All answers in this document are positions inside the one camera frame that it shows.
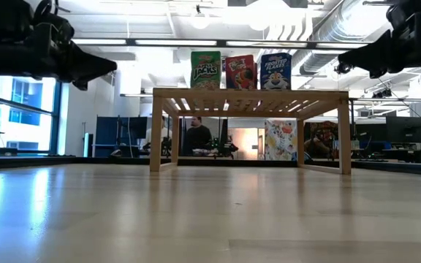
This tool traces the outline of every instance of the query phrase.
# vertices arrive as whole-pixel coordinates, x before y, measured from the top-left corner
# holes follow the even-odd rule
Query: ceiling
[[[75,37],[281,39],[285,36],[284,39],[290,40],[307,40],[310,34],[306,32],[311,33],[313,26],[339,2],[339,0],[325,0],[323,4],[311,4],[308,9],[300,10],[290,9],[282,0],[258,0],[247,7],[228,7],[227,0],[203,0],[199,1],[200,9],[207,17],[201,18],[201,15],[194,17],[197,14],[198,2],[195,0],[59,1],[61,7],[70,11],[60,11],[59,14],[73,25],[76,30]],[[39,0],[29,0],[29,2],[35,7]],[[378,16],[384,18],[385,14],[382,11],[384,9],[376,10],[378,10]],[[375,16],[369,19],[378,20]],[[349,29],[362,31],[365,23],[349,25]],[[387,27],[386,23],[379,23],[378,27],[372,28],[374,30],[369,31],[368,36],[363,40],[374,41]],[[95,54],[115,53],[126,60],[134,60],[134,63],[141,68],[143,88],[149,92],[158,85],[186,87],[186,78],[190,75],[190,66],[186,65],[189,64],[189,54],[193,50],[199,50],[165,47],[83,47],[83,49]],[[249,54],[259,58],[263,52],[277,50],[220,49],[219,51],[222,56]],[[160,65],[157,66],[154,61],[160,61]],[[369,79],[368,73],[361,69],[338,76],[333,72],[334,66],[335,60],[312,76],[300,76],[300,70],[294,66],[292,87],[348,90],[352,91],[353,96],[361,96],[365,93],[363,92],[365,89],[375,91],[375,87],[383,85],[379,80]],[[406,91],[409,88],[409,82],[417,78],[420,73],[403,72],[397,75],[385,75],[382,81],[390,84],[397,91]]]

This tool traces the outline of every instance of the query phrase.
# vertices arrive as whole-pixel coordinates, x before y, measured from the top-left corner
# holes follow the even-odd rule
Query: wooden table
[[[297,164],[300,168],[350,175],[349,93],[346,91],[247,91],[196,90],[189,88],[154,88],[152,110],[151,172],[178,163],[180,116],[296,118],[297,127],[303,122],[330,110],[338,110],[340,167],[305,165],[303,128],[297,133]],[[160,134],[162,111],[173,119],[172,162],[160,164]]]

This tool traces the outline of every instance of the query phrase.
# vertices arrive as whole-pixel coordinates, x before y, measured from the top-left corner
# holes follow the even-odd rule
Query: black shirt
[[[212,140],[211,131],[208,127],[201,125],[197,128],[189,128],[186,133],[189,147],[191,149],[203,149]]]

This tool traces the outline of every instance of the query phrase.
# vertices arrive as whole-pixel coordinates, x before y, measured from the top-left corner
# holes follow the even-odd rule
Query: poster
[[[267,119],[265,121],[265,159],[270,161],[294,161],[296,158],[296,122]]]

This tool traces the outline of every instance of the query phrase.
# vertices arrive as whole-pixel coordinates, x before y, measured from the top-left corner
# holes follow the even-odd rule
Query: wooden floor
[[[66,165],[0,171],[0,262],[421,262],[421,176]]]

